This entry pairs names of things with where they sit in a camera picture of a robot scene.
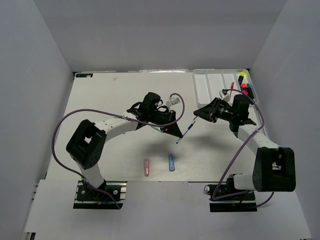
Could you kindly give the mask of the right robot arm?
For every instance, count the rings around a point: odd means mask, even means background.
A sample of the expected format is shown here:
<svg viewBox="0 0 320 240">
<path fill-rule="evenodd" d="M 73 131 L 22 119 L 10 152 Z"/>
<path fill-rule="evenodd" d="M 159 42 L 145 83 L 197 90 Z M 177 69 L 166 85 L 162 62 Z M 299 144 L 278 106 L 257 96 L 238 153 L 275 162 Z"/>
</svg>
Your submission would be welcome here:
<svg viewBox="0 0 320 240">
<path fill-rule="evenodd" d="M 215 98 L 193 114 L 215 123 L 218 119 L 229 123 L 231 132 L 243 141 L 255 155 L 251 174 L 236 173 L 225 188 L 226 195 L 236 200 L 244 191 L 293 192 L 296 188 L 295 154 L 290 147 L 280 147 L 268 139 L 249 118 L 249 106 L 253 101 L 246 95 L 237 94 L 233 103 Z"/>
</svg>

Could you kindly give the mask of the blue stapler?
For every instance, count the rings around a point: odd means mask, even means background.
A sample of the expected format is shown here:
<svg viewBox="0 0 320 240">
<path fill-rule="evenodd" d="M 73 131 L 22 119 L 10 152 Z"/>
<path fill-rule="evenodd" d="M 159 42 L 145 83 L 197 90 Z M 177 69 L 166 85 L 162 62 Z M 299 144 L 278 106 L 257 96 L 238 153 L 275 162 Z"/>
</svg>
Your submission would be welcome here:
<svg viewBox="0 0 320 240">
<path fill-rule="evenodd" d="M 170 172 L 175 171 L 175 160 L 171 153 L 168 155 L 168 169 Z"/>
</svg>

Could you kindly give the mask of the green stapler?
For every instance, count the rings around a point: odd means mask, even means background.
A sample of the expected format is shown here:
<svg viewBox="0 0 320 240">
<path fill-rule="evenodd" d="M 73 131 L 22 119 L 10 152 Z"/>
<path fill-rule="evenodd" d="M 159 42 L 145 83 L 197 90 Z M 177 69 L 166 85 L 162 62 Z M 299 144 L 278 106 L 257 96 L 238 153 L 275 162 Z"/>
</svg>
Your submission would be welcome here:
<svg viewBox="0 0 320 240">
<path fill-rule="evenodd" d="M 156 131 L 158 131 L 160 133 L 163 133 L 163 130 L 160 127 L 152 126 L 151 128 L 153 128 L 154 130 L 156 130 Z"/>
</svg>

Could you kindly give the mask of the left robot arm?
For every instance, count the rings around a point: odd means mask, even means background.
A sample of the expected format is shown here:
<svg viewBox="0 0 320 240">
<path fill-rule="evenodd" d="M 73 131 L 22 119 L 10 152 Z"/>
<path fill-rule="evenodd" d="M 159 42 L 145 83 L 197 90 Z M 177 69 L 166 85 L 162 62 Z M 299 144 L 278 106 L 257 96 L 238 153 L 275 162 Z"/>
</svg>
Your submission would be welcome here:
<svg viewBox="0 0 320 240">
<path fill-rule="evenodd" d="M 90 196 L 99 200 L 106 193 L 106 181 L 100 172 L 98 161 L 107 141 L 136 131 L 147 124 L 161 133 L 183 137 L 177 124 L 176 112 L 171 109 L 172 105 L 179 103 L 179 98 L 170 97 L 164 105 L 158 94 L 148 92 L 143 101 L 133 104 L 120 117 L 101 122 L 91 122 L 88 119 L 80 122 L 66 146 L 66 151 L 78 165 L 83 180 L 89 183 Z"/>
</svg>

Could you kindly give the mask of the white divided tray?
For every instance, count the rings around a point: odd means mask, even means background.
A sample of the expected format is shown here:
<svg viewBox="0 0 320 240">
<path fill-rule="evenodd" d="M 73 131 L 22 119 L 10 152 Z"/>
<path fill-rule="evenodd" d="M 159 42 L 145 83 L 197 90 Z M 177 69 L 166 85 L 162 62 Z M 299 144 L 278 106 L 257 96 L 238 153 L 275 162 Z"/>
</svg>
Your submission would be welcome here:
<svg viewBox="0 0 320 240">
<path fill-rule="evenodd" d="M 249 71 L 246 69 L 195 69 L 193 71 L 193 85 L 195 91 L 196 105 L 202 108 L 212 102 L 214 98 L 220 98 L 219 92 L 223 89 L 230 89 L 232 82 L 235 82 L 234 89 L 243 91 L 238 83 L 241 72 L 245 73 L 242 83 L 250 84 L 255 103 L 259 102 Z M 231 98 L 227 101 L 233 103 L 234 96 L 238 94 L 233 91 Z"/>
</svg>

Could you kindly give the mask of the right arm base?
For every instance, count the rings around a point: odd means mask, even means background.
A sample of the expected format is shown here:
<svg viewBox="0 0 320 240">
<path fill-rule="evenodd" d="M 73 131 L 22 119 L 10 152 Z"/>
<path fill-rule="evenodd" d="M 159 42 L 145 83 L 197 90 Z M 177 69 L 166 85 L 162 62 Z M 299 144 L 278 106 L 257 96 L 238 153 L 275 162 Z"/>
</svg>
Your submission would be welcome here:
<svg viewBox="0 0 320 240">
<path fill-rule="evenodd" d="M 216 184 L 207 184 L 203 188 L 204 194 L 209 196 L 209 210 L 211 213 L 246 213 L 257 211 L 256 198 L 253 192 L 214 199 L 213 195 L 216 187 Z M 240 192 L 241 190 L 228 189 L 226 184 L 222 184 L 215 198 Z"/>
</svg>

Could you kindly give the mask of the blue label sticker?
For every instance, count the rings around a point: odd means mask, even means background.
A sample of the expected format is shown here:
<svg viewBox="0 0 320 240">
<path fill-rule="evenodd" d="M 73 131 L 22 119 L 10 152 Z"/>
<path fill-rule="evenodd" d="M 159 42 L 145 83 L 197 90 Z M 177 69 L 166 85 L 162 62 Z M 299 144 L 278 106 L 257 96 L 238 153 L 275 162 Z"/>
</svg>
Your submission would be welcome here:
<svg viewBox="0 0 320 240">
<path fill-rule="evenodd" d="M 92 78 L 93 74 L 92 73 L 77 73 L 75 75 L 76 78 Z"/>
</svg>

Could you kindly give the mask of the pink stapler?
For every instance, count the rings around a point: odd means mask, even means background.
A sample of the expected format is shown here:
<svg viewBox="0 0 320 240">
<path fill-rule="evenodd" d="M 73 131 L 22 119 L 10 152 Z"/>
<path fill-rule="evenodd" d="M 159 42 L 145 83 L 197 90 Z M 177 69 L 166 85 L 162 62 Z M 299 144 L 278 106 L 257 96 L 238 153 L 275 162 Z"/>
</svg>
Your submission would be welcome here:
<svg viewBox="0 0 320 240">
<path fill-rule="evenodd" d="M 149 158 L 145 158 L 143 160 L 143 167 L 144 167 L 144 176 L 148 177 L 150 174 L 150 159 Z"/>
</svg>

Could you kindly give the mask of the red pen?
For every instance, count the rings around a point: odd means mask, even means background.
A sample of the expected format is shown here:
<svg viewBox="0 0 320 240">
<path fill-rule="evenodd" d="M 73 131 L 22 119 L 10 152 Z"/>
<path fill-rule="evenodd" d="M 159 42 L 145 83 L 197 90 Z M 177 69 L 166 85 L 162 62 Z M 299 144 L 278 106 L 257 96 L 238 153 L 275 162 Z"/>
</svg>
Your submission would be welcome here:
<svg viewBox="0 0 320 240">
<path fill-rule="evenodd" d="M 233 89 L 234 89 L 234 85 L 235 85 L 235 82 L 232 82 L 232 83 L 231 83 L 231 86 L 230 86 L 230 89 L 233 90 Z M 233 92 L 232 90 L 229 91 L 229 97 L 230 97 L 230 99 L 232 98 L 232 92 Z"/>
</svg>

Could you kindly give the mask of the blue pen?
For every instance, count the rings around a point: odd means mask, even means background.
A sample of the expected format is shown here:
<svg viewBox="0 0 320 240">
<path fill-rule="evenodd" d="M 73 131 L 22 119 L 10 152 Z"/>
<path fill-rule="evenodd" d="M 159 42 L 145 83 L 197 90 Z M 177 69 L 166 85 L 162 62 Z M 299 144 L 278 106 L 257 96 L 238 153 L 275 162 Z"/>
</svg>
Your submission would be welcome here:
<svg viewBox="0 0 320 240">
<path fill-rule="evenodd" d="M 191 122 L 191 124 L 187 127 L 187 129 L 184 131 L 184 133 L 182 134 L 182 137 L 180 137 L 177 141 L 176 144 L 179 144 L 179 142 L 184 138 L 184 136 L 189 132 L 189 130 L 194 126 L 194 124 L 196 123 L 198 117 L 195 117 L 193 119 L 193 121 Z"/>
</svg>

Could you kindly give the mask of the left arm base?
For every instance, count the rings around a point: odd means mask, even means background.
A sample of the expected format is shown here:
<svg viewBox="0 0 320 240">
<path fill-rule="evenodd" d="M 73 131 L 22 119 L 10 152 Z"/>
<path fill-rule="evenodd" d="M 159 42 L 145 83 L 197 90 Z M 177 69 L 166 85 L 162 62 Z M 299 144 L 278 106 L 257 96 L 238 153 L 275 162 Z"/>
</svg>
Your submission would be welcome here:
<svg viewBox="0 0 320 240">
<path fill-rule="evenodd" d="M 106 193 L 93 190 L 88 187 L 85 181 L 78 181 L 73 209 L 81 210 L 120 210 L 124 204 L 127 182 L 107 181 L 102 185 L 102 190 L 110 194 L 113 199 Z"/>
</svg>

